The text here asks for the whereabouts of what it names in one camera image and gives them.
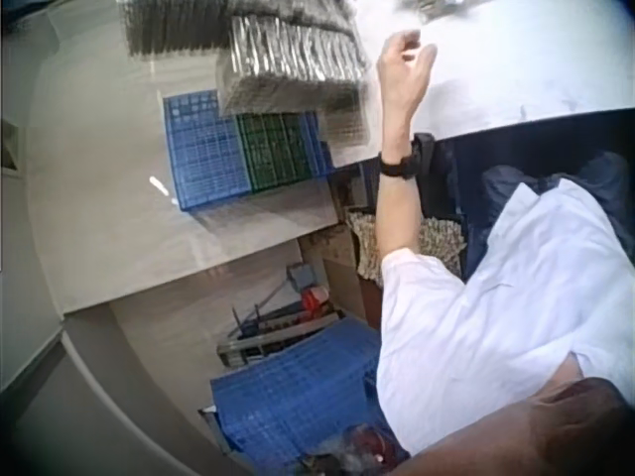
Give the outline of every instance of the fingers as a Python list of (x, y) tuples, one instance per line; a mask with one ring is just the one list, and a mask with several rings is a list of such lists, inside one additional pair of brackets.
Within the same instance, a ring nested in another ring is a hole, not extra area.
[(418, 74), (430, 74), (435, 59), (437, 58), (437, 45), (427, 45), (419, 52), (415, 62), (415, 70)]
[(403, 51), (415, 48), (419, 44), (421, 32), (409, 30), (391, 35), (384, 44), (384, 55), (399, 56)]

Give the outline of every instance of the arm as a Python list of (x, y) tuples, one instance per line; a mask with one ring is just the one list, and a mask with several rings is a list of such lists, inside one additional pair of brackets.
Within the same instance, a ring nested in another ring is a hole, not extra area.
[[(430, 45), (415, 59), (411, 50), (418, 46), (418, 31), (395, 34), (377, 63), (383, 107), (381, 155), (387, 164), (399, 164), (412, 154), (410, 121), (428, 89), (437, 56), (437, 48)], [(375, 224), (380, 259), (401, 248), (419, 251), (421, 214), (414, 178), (381, 176)]]

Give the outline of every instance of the blue plastic crate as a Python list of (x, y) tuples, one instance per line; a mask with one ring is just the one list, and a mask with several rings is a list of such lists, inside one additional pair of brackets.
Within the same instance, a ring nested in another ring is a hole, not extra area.
[(219, 116), (216, 91), (167, 97), (164, 115), (181, 210), (251, 192), (234, 118)]
[(352, 425), (374, 423), (364, 378), (379, 334), (348, 317), (261, 363), (211, 381), (224, 435), (260, 470), (276, 470)]
[(330, 174), (333, 166), (328, 145), (319, 139), (318, 117), (314, 112), (307, 112), (300, 116), (300, 124), (313, 177)]

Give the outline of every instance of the red object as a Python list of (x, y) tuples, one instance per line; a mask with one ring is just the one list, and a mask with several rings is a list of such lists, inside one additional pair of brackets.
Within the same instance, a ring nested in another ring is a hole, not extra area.
[(315, 318), (321, 305), (328, 301), (328, 290), (324, 286), (315, 286), (302, 291), (302, 305)]

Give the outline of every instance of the white sleeve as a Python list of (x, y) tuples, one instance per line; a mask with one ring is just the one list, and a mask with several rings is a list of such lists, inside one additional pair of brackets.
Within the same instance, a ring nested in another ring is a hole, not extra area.
[(435, 327), (464, 288), (440, 260), (407, 248), (386, 256), (381, 271), (382, 352), (400, 348), (426, 326)]

